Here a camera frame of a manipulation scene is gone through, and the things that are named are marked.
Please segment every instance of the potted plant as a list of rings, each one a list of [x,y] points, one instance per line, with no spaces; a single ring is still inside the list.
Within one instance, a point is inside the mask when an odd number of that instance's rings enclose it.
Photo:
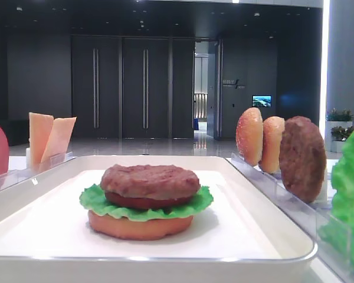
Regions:
[[[332,145],[330,148],[331,152],[342,152],[342,147],[345,144],[345,141],[353,133],[354,127],[343,128],[341,126],[332,128]]]
[[[350,110],[338,111],[333,109],[326,114],[325,124],[325,149],[331,150],[332,148],[332,128],[342,127],[347,129],[353,126],[353,115]]]

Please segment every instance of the glossy floor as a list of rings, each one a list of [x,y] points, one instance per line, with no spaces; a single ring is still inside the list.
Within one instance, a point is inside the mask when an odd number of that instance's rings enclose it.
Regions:
[[[235,140],[214,140],[206,134],[207,124],[199,122],[193,139],[72,139],[68,151],[74,156],[85,155],[185,155],[231,157],[237,153]],[[25,156],[28,144],[10,148],[11,156]],[[341,154],[327,152],[328,159]]]

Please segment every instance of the white plate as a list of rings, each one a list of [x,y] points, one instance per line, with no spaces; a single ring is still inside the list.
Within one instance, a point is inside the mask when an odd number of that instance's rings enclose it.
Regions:
[[[78,197],[115,163],[194,170],[214,202],[187,231],[163,240],[97,234]],[[239,282],[239,277],[249,280],[241,282],[298,282],[316,251],[316,243],[219,157],[78,157],[0,192],[0,271],[15,274],[6,278],[1,273],[0,282],[53,282],[45,281],[45,274],[68,282],[109,282],[114,270],[117,279],[132,278],[128,282],[217,283]],[[65,273],[56,275],[55,266],[63,266]],[[225,274],[217,274],[221,268]],[[168,270],[175,276],[164,274]]]

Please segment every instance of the orange cheese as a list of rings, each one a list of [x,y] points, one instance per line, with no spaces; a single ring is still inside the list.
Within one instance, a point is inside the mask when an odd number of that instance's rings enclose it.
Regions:
[[[54,117],[51,115],[29,113],[31,166],[41,163],[53,123]]]
[[[41,162],[48,160],[51,156],[66,153],[75,122],[76,117],[54,120]]]

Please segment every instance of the green plant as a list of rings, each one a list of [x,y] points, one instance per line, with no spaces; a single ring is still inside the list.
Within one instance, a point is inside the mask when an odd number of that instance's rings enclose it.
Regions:
[[[326,114],[327,121],[350,122],[353,120],[353,115],[350,110],[337,111],[333,109]]]
[[[336,141],[345,141],[347,140],[350,135],[354,131],[354,126],[348,127],[348,128],[343,128],[343,127],[334,127],[332,128],[332,137],[333,140]]]

